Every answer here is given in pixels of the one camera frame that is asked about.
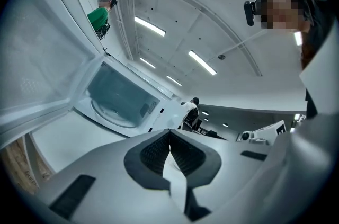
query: air vent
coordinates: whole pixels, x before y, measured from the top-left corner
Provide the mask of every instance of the air vent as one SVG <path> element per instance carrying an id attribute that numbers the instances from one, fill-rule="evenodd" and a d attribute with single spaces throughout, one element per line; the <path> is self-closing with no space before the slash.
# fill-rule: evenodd
<path id="1" fill-rule="evenodd" d="M 157 105 L 158 105 L 158 103 L 153 101 L 152 104 L 150 105 L 148 111 L 147 111 L 148 114 L 152 114 L 154 108 L 155 108 Z"/>

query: white surface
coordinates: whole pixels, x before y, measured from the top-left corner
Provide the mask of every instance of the white surface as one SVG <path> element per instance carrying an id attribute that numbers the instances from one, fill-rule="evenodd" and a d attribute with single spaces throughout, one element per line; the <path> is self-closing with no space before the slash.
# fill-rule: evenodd
<path id="1" fill-rule="evenodd" d="M 318 113 L 339 112 L 339 29 L 338 21 L 325 43 L 300 78 L 307 87 Z"/>
<path id="2" fill-rule="evenodd" d="M 187 180 L 180 171 L 171 153 L 168 154 L 163 171 L 163 178 L 171 183 L 171 198 L 181 212 L 185 210 Z"/>
<path id="3" fill-rule="evenodd" d="M 92 149 L 124 139 L 74 111 L 33 132 L 32 138 L 42 159 L 56 173 Z"/>

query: black vent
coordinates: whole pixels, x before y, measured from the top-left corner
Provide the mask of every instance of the black vent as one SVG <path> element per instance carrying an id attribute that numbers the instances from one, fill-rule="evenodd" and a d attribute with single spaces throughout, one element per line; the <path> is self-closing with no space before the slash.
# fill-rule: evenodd
<path id="1" fill-rule="evenodd" d="M 152 114 L 154 108 L 158 105 L 157 102 L 152 102 L 152 104 L 150 105 L 149 109 L 148 109 L 148 114 Z"/>
<path id="2" fill-rule="evenodd" d="M 65 219 L 69 219 L 79 206 L 81 200 L 94 183 L 95 178 L 80 175 L 50 206 L 50 209 Z"/>

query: fabric surface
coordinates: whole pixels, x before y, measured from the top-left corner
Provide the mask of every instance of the fabric surface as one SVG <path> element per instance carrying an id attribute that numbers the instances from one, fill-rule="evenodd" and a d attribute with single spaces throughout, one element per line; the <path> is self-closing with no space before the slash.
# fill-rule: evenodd
<path id="1" fill-rule="evenodd" d="M 108 11 L 104 7 L 99 7 L 87 15 L 95 31 L 101 28 L 108 19 Z"/>
<path id="2" fill-rule="evenodd" d="M 194 109 L 194 108 L 197 108 L 197 109 L 198 109 L 197 105 L 194 104 L 194 103 L 191 103 L 191 102 L 184 103 L 184 104 L 183 104 L 183 107 L 184 107 L 185 110 L 186 110 L 186 114 L 185 114 L 185 116 L 184 116 L 184 118 L 183 118 L 183 120 L 182 120 L 183 122 L 185 121 L 185 119 L 186 119 L 188 113 L 189 113 L 192 109 Z M 192 126 L 195 125 L 195 124 L 197 123 L 198 118 L 199 118 L 199 110 L 198 110 L 198 117 L 197 117 L 196 120 L 192 123 Z"/>

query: fluorescent light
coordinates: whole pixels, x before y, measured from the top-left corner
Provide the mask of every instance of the fluorescent light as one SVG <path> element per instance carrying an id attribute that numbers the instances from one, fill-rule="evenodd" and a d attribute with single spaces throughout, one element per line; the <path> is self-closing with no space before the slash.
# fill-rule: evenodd
<path id="1" fill-rule="evenodd" d="M 150 62 L 147 62 L 144 58 L 140 57 L 140 60 L 155 69 L 155 66 L 153 66 Z"/>
<path id="2" fill-rule="evenodd" d="M 213 70 L 210 66 L 207 65 L 207 63 L 205 61 L 203 61 L 195 52 L 190 51 L 189 55 L 191 57 L 193 57 L 201 66 L 203 66 L 206 70 L 208 70 L 208 72 L 211 75 L 215 75 L 217 74 L 217 72 L 215 70 Z"/>
<path id="3" fill-rule="evenodd" d="M 296 44 L 302 45 L 302 37 L 301 37 L 301 32 L 296 32 L 295 33 L 295 39 L 296 39 Z"/>
<path id="4" fill-rule="evenodd" d="M 137 23 L 142 24 L 143 26 L 146 26 L 147 28 L 150 28 L 151 30 L 153 30 L 154 32 L 157 32 L 159 35 L 162 35 L 163 37 L 165 36 L 166 32 L 164 30 L 161 30 L 160 28 L 152 25 L 149 22 L 146 22 L 138 17 L 135 17 L 135 20 Z"/>
<path id="5" fill-rule="evenodd" d="M 177 85 L 182 86 L 182 84 L 178 83 L 176 80 L 174 80 L 173 78 L 169 77 L 168 75 L 166 76 L 168 79 L 172 80 L 174 83 L 176 83 Z"/>

